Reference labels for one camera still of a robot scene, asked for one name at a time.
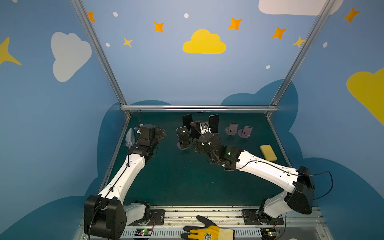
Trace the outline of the pink phone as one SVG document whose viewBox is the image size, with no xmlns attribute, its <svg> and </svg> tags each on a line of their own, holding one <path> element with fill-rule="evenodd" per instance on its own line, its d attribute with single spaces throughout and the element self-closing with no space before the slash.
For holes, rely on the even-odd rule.
<svg viewBox="0 0 384 240">
<path fill-rule="evenodd" d="M 201 122 L 191 122 L 190 123 L 190 130 L 191 130 L 191 139 L 192 141 L 195 139 L 199 139 L 199 137 L 202 135 L 201 133 Z"/>
</svg>

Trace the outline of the black phone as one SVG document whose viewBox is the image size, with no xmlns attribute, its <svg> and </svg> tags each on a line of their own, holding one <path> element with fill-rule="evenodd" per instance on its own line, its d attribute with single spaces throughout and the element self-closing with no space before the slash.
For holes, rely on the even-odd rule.
<svg viewBox="0 0 384 240">
<path fill-rule="evenodd" d="M 212 134 L 219 132 L 219 115 L 209 116 L 209 127 Z"/>
<path fill-rule="evenodd" d="M 183 126 L 190 131 L 190 124 L 193 122 L 193 115 L 192 114 L 187 114 L 182 117 L 183 121 Z"/>
</svg>

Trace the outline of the grey phone stand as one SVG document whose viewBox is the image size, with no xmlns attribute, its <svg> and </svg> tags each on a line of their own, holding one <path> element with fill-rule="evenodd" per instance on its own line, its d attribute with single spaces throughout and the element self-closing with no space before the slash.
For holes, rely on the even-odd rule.
<svg viewBox="0 0 384 240">
<path fill-rule="evenodd" d="M 225 128 L 227 135 L 234 136 L 238 133 L 238 124 L 230 124 Z"/>
<path fill-rule="evenodd" d="M 245 126 L 243 129 L 240 129 L 238 131 L 238 135 L 243 139 L 247 139 L 251 136 L 252 130 L 253 130 L 253 127 Z"/>
</svg>

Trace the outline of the silver phone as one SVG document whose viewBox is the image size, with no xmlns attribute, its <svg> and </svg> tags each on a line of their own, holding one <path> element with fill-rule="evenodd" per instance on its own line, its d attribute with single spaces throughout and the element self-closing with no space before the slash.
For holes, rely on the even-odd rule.
<svg viewBox="0 0 384 240">
<path fill-rule="evenodd" d="M 178 148 L 186 150 L 191 146 L 190 135 L 187 127 L 180 127 L 176 129 L 178 136 Z"/>
</svg>

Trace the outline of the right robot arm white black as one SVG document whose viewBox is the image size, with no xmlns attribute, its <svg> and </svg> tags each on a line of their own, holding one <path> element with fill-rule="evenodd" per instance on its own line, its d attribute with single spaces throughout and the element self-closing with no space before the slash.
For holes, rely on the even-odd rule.
<svg viewBox="0 0 384 240">
<path fill-rule="evenodd" d="M 303 215 L 312 213 L 315 186 L 308 168 L 284 167 L 254 156 L 246 150 L 224 146 L 218 134 L 193 133 L 191 138 L 196 152 L 208 154 L 213 163 L 222 166 L 226 171 L 249 173 L 283 190 L 262 201 L 257 211 L 260 222 L 269 223 L 291 211 Z"/>
</svg>

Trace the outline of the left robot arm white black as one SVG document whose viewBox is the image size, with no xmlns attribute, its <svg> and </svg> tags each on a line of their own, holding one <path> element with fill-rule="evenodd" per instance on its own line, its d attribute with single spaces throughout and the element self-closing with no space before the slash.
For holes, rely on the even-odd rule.
<svg viewBox="0 0 384 240">
<path fill-rule="evenodd" d="M 90 195 L 84 206 L 84 233 L 88 236 L 118 240 L 127 225 L 147 225 L 151 221 L 150 204 L 136 201 L 124 207 L 124 200 L 139 172 L 152 158 L 154 150 L 167 136 L 155 125 L 143 125 L 140 136 L 116 175 L 97 195 Z"/>
</svg>

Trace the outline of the grey garden trowel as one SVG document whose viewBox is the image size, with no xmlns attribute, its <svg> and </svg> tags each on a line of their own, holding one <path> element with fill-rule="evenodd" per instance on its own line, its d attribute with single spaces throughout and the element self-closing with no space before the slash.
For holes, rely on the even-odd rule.
<svg viewBox="0 0 384 240">
<path fill-rule="evenodd" d="M 135 144 L 135 131 L 132 128 L 130 128 L 126 133 L 124 145 L 125 147 L 130 148 L 134 144 Z"/>
</svg>

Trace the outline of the yellow sponge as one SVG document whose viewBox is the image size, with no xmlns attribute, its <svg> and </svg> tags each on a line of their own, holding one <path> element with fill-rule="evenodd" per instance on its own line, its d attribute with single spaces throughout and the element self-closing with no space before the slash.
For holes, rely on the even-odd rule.
<svg viewBox="0 0 384 240">
<path fill-rule="evenodd" d="M 262 151 L 265 160 L 269 162 L 274 162 L 278 160 L 271 145 L 262 145 L 260 146 L 260 150 Z"/>
</svg>

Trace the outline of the yellow black work glove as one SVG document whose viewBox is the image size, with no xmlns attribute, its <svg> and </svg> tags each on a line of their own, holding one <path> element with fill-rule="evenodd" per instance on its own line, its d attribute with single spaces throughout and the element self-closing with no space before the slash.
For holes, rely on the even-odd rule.
<svg viewBox="0 0 384 240">
<path fill-rule="evenodd" d="M 231 229 L 218 227 L 214 222 L 203 216 L 196 219 L 204 224 L 203 227 L 185 226 L 181 238 L 184 240 L 234 240 L 235 232 Z"/>
</svg>

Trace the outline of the left green circuit board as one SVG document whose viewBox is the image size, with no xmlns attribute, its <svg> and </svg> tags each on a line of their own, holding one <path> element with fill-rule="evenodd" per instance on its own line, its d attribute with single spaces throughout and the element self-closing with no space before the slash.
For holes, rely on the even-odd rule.
<svg viewBox="0 0 384 240">
<path fill-rule="evenodd" d="M 152 229 L 135 229 L 135 237 L 150 237 L 153 233 Z"/>
</svg>

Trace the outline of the green circuit board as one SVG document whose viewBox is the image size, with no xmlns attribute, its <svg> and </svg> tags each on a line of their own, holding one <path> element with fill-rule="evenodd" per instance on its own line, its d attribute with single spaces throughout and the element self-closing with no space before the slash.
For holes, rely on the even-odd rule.
<svg viewBox="0 0 384 240">
<path fill-rule="evenodd" d="M 135 237 L 150 237 L 153 233 L 152 229 L 135 229 Z"/>
<path fill-rule="evenodd" d="M 277 238 L 277 232 L 275 229 L 261 228 L 261 240 L 275 240 Z"/>
</svg>

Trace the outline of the right green circuit board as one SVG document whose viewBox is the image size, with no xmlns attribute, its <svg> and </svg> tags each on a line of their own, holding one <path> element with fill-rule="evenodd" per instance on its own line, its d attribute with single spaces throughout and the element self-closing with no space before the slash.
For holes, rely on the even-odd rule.
<svg viewBox="0 0 384 240">
<path fill-rule="evenodd" d="M 277 238 L 277 232 L 275 229 L 261 228 L 261 240 L 275 240 Z"/>
</svg>

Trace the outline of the aluminium frame rear bar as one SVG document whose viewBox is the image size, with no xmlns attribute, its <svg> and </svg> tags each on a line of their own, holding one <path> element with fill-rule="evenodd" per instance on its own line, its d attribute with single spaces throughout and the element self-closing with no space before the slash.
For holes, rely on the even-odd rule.
<svg viewBox="0 0 384 240">
<path fill-rule="evenodd" d="M 160 105 L 121 105 L 122 111 L 155 112 L 276 112 L 276 106 L 160 106 Z"/>
</svg>

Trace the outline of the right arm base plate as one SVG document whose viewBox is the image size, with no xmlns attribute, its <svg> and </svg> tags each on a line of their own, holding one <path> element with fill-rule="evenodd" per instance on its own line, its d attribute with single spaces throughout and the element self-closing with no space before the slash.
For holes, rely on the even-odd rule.
<svg viewBox="0 0 384 240">
<path fill-rule="evenodd" d="M 243 209 L 242 217 L 245 225 L 284 225 L 282 216 L 272 218 L 257 209 Z"/>
</svg>

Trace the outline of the aluminium frame right post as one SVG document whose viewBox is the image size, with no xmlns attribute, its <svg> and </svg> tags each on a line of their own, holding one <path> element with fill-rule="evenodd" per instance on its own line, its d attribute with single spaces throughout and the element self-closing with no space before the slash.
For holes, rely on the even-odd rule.
<svg viewBox="0 0 384 240">
<path fill-rule="evenodd" d="M 321 32 L 322 28 L 324 27 L 325 23 L 327 22 L 329 16 L 331 15 L 331 10 L 333 6 L 335 5 L 335 0 L 328 0 L 325 2 L 323 8 L 321 9 L 318 17 L 316 18 L 312 28 L 310 29 L 306 41 L 302 44 L 300 47 L 300 50 L 291 65 L 287 75 L 285 76 L 284 80 L 282 81 L 280 87 L 278 88 L 278 91 L 276 92 L 275 96 L 273 97 L 270 109 L 277 110 L 278 104 L 280 100 L 282 99 L 284 93 L 288 89 L 288 86 L 292 82 L 294 76 L 296 75 L 297 71 L 299 70 L 301 64 L 303 63 L 306 55 L 310 51 L 313 43 L 315 42 L 317 36 Z"/>
</svg>

